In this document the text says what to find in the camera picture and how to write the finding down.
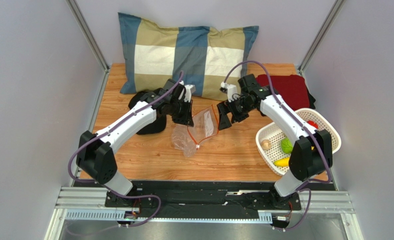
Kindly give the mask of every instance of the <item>checkered pillow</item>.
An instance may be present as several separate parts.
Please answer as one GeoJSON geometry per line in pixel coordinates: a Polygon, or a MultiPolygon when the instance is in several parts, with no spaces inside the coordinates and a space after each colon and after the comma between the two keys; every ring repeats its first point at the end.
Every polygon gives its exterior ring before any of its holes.
{"type": "MultiPolygon", "coordinates": [[[[196,86],[195,96],[224,100],[220,82],[236,64],[247,60],[258,26],[217,31],[213,27],[159,27],[156,23],[119,13],[127,82],[122,94],[161,88],[167,79],[196,86]]],[[[228,79],[237,84],[247,66],[236,68],[228,79]]]]}

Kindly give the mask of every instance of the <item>basket rim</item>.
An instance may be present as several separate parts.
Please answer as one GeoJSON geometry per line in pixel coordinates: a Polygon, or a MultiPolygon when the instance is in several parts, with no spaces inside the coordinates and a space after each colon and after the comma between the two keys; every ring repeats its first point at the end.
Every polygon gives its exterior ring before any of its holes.
{"type": "MultiPolygon", "coordinates": [[[[331,128],[331,131],[333,132],[333,134],[335,134],[337,136],[337,147],[333,150],[333,154],[335,152],[337,152],[340,149],[340,147],[342,146],[342,139],[340,138],[340,135],[337,133],[336,129],[330,124],[329,121],[327,121],[325,119],[325,117],[323,117],[319,112],[317,112],[317,111],[315,111],[315,110],[313,110],[311,108],[301,108],[301,109],[296,110],[295,113],[298,114],[298,113],[303,112],[303,111],[311,112],[314,115],[318,116],[321,120],[323,120],[331,128]]],[[[272,170],[274,172],[276,172],[276,173],[279,173],[279,175],[284,175],[286,172],[284,172],[284,171],[280,170],[279,168],[277,168],[277,166],[275,166],[271,161],[266,161],[266,160],[269,159],[269,157],[266,155],[265,151],[262,149],[262,146],[260,146],[260,142],[259,142],[259,135],[260,135],[260,133],[264,129],[266,129],[266,128],[272,126],[272,125],[276,125],[276,123],[273,121],[270,124],[268,124],[268,125],[264,126],[263,128],[261,128],[259,131],[257,131],[257,134],[256,134],[256,145],[257,145],[257,148],[259,149],[260,154],[262,154],[262,157],[264,158],[265,162],[269,165],[269,167],[273,168],[272,170]]]]}

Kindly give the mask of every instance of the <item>perforated plastic basket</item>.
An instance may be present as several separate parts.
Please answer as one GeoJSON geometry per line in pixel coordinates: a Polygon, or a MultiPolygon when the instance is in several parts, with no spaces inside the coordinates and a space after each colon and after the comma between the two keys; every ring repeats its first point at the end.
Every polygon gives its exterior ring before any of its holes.
{"type": "MultiPolygon", "coordinates": [[[[337,152],[342,145],[342,140],[333,126],[317,111],[310,108],[302,108],[296,111],[305,121],[314,121],[319,127],[319,130],[326,129],[331,134],[333,153],[337,152]]],[[[288,167],[275,166],[273,162],[279,159],[288,158],[290,154],[286,154],[281,150],[281,140],[286,138],[281,129],[273,122],[257,132],[256,144],[266,164],[278,175],[284,175],[288,171],[288,167]],[[271,141],[272,147],[269,150],[263,150],[260,142],[268,139],[271,141]]]]}

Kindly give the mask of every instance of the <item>wooden table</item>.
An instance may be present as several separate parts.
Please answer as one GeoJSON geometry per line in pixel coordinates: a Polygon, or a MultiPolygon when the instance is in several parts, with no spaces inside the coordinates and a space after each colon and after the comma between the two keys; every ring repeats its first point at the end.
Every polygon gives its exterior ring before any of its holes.
{"type": "MultiPolygon", "coordinates": [[[[296,74],[293,64],[265,64],[271,75],[296,74]]],[[[102,103],[96,118],[94,132],[110,125],[129,111],[127,107],[133,94],[119,91],[127,81],[124,64],[113,64],[107,81],[102,103]]],[[[255,65],[248,65],[248,73],[264,74],[255,65]]],[[[193,114],[219,101],[193,97],[193,114]]],[[[184,157],[174,148],[171,135],[175,124],[167,117],[166,129],[158,134],[134,135],[115,155],[118,169],[133,180],[194,180],[194,181],[276,181],[276,175],[263,161],[255,142],[257,131],[272,120],[262,117],[258,111],[231,128],[203,143],[192,157],[184,157]]],[[[89,178],[86,173],[82,178],[89,178]]]]}

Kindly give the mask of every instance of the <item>red cloth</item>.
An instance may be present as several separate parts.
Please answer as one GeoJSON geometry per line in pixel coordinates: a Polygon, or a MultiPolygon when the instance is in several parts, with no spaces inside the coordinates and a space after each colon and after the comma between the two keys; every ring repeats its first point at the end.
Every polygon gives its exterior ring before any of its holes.
{"type": "MultiPolygon", "coordinates": [[[[302,108],[309,108],[308,90],[303,77],[299,75],[271,76],[271,80],[273,87],[291,109],[295,111],[302,108]]],[[[256,81],[262,87],[269,85],[266,74],[259,75],[256,81]]]]}

